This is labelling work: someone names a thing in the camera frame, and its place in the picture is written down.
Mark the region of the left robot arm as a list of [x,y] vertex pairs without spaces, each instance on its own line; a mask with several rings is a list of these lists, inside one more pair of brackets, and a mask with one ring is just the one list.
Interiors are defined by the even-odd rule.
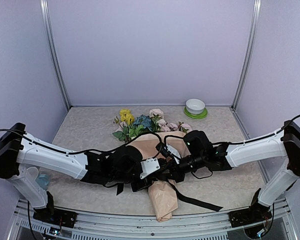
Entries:
[[25,131],[25,125],[0,129],[0,178],[9,181],[34,210],[53,223],[60,218],[53,196],[39,185],[39,168],[65,174],[84,183],[123,192],[126,184],[138,191],[138,183],[160,169],[157,158],[144,159],[134,146],[113,150],[73,151],[44,142]]

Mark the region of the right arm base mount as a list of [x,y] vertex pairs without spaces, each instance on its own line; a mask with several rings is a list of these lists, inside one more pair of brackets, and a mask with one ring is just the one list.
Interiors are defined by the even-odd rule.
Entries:
[[228,213],[232,228],[241,227],[272,218],[270,207],[253,204],[248,208],[235,210]]

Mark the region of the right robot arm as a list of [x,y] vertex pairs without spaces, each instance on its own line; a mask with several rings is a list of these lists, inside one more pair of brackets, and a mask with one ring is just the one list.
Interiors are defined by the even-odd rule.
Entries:
[[193,130],[183,137],[189,151],[185,157],[177,157],[168,169],[172,179],[182,182],[186,173],[201,168],[222,172],[252,162],[281,160],[282,165],[271,179],[259,190],[246,210],[246,218],[256,222],[266,209],[300,179],[300,127],[293,119],[268,134],[240,142],[212,143],[203,131]]

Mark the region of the blue fake flower stem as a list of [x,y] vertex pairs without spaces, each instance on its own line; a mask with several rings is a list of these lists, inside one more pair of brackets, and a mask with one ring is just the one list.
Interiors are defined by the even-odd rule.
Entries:
[[149,115],[140,115],[133,122],[134,126],[142,126],[143,129],[153,131],[153,122]]

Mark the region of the yellow fake flower stem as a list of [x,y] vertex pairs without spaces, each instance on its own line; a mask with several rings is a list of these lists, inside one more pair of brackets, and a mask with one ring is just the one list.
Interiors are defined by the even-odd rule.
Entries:
[[134,124],[135,117],[129,109],[121,109],[119,116],[116,116],[113,123],[118,125],[118,129],[112,133],[120,142],[129,142],[144,131],[142,124]]

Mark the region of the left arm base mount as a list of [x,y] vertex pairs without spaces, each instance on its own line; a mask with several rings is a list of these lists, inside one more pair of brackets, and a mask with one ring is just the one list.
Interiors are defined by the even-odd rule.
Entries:
[[33,218],[59,227],[74,228],[77,219],[77,213],[74,211],[54,208],[35,209]]

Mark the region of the black printed ribbon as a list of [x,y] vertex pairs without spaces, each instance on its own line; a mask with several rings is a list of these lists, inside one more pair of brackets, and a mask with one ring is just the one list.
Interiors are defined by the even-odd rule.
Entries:
[[178,208],[178,200],[215,212],[218,212],[223,208],[222,206],[203,202],[181,194],[174,183],[174,181],[169,181],[168,179],[159,179],[151,181],[150,186],[147,187],[151,203],[158,218],[165,215],[171,215],[172,212]]

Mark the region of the green pink wrapping paper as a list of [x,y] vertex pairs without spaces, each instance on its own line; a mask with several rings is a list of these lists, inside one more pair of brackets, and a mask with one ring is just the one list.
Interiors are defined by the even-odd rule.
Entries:
[[[159,139],[152,134],[140,136],[130,145],[136,147],[142,154],[144,159],[155,156],[158,152],[156,145]],[[174,180],[169,182],[156,180],[152,181],[152,185],[148,188],[148,195],[152,203],[155,216],[158,222],[170,220],[173,216],[173,211],[178,209],[178,199],[175,190],[171,184],[176,185]]]

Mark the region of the pink rose stem bunch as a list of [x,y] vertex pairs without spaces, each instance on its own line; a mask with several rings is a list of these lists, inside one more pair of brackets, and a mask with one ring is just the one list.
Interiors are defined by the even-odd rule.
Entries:
[[160,132],[176,132],[180,131],[183,133],[189,133],[192,131],[192,127],[184,122],[179,122],[178,124],[170,122],[168,123],[164,119],[160,119],[156,122],[156,124],[159,126]]

